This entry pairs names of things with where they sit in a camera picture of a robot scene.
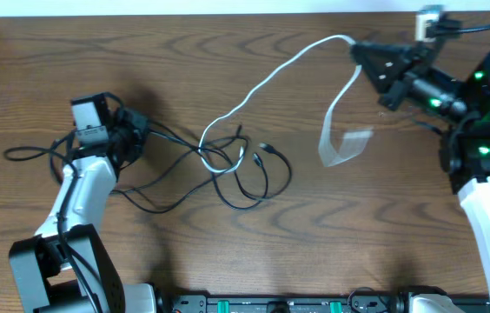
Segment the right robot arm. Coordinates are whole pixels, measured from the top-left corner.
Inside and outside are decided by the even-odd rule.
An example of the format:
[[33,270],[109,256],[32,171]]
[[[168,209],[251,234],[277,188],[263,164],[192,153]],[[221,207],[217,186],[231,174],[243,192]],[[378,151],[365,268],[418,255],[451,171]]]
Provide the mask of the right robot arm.
[[471,224],[487,280],[490,308],[490,52],[465,81],[434,67],[441,46],[355,44],[354,61],[397,110],[405,100],[448,125],[440,133],[440,166]]

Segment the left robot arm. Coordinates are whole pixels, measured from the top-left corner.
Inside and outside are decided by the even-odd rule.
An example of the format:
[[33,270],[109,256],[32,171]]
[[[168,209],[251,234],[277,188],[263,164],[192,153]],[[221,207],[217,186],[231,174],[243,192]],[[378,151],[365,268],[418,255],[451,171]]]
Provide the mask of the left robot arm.
[[10,267],[26,312],[155,312],[147,283],[124,284],[99,230],[105,204],[125,165],[142,154],[146,116],[121,104],[110,110],[103,92],[76,98],[75,128],[59,156],[63,180],[56,201],[33,237],[12,244]]

